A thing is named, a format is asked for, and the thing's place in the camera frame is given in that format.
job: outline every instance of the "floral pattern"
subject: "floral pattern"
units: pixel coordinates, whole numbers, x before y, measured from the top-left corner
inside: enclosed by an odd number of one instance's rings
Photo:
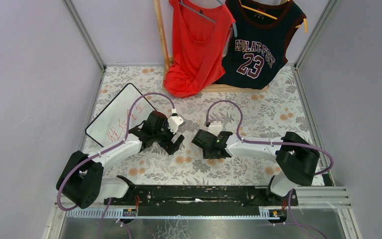
[[[127,83],[133,83],[141,93],[167,94],[162,88],[163,74],[161,66],[108,67],[93,117]],[[159,96],[148,96],[147,99],[156,109],[169,115],[170,103],[166,99]],[[108,170],[105,177],[124,175],[136,184],[268,185],[270,178],[281,171],[276,163],[251,157],[207,160],[202,158],[202,150],[191,143],[205,122],[208,107],[221,99],[231,100],[241,107],[244,119],[239,131],[242,136],[278,137],[293,131],[311,142],[308,122],[289,66],[282,68],[265,93],[199,93],[185,99],[172,99],[178,113],[186,120],[179,129],[185,137],[180,150],[169,156],[155,144],[120,162]],[[212,108],[210,118],[220,120],[224,130],[235,132],[239,112],[231,104],[220,103]],[[87,138],[83,152],[99,148]],[[322,178],[316,176],[313,185],[324,185]]]

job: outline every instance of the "orange hanger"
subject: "orange hanger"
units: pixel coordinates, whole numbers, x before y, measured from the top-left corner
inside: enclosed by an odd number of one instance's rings
[[[239,0],[239,4],[241,4],[241,7],[245,8],[245,9],[254,11],[254,12],[259,13],[259,14],[264,15],[264,16],[268,16],[268,17],[270,17],[270,18],[272,18],[272,19],[274,19],[274,20],[278,19],[277,17],[272,16],[272,15],[270,15],[270,14],[267,14],[267,13],[265,13],[265,12],[258,11],[258,10],[255,10],[255,9],[253,9],[253,8],[250,8],[250,7],[248,7],[248,6],[244,6],[244,5],[242,5],[241,0]],[[304,18],[304,25],[305,25],[305,33],[308,33],[308,22],[307,22],[307,18]]]

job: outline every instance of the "red tank top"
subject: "red tank top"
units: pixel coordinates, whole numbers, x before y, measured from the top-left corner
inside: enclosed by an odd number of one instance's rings
[[[174,63],[163,84],[173,96],[182,98],[197,94],[225,73],[222,53],[235,20],[224,4],[202,8],[183,0],[186,6],[215,20],[214,23],[180,5],[179,1],[169,0],[174,8]]]

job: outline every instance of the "wooden rack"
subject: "wooden rack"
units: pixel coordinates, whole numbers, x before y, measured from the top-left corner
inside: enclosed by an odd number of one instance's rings
[[[160,7],[160,0],[154,0],[154,10],[156,11],[157,26],[159,28],[160,43],[162,44],[162,53],[165,63],[165,76],[169,70],[169,67],[173,63],[173,57],[168,55],[168,47],[166,45],[165,28],[163,26],[162,9]],[[204,88],[201,92],[266,92],[269,85],[261,90],[238,88],[223,84],[212,84]]]

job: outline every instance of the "gray hanger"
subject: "gray hanger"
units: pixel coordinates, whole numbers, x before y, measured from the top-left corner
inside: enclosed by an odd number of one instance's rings
[[[222,3],[220,0],[216,0],[216,1],[217,1],[218,3],[220,3],[220,5],[223,5],[223,3]],[[191,11],[197,13],[198,15],[200,15],[200,16],[206,18],[207,20],[209,20],[209,21],[211,21],[211,22],[213,22],[213,23],[216,23],[215,20],[213,20],[213,19],[211,19],[211,18],[209,18],[209,17],[207,17],[207,16],[205,16],[205,15],[199,13],[198,11],[192,9],[191,7],[185,5],[185,4],[183,3],[183,0],[181,0],[181,2],[180,2],[179,4],[181,4],[182,6],[188,8],[189,10],[191,10]],[[236,30],[236,24],[233,23],[233,24],[232,24],[232,27],[233,27],[233,34],[234,34],[234,36],[235,36],[235,37],[238,36],[238,31]]]

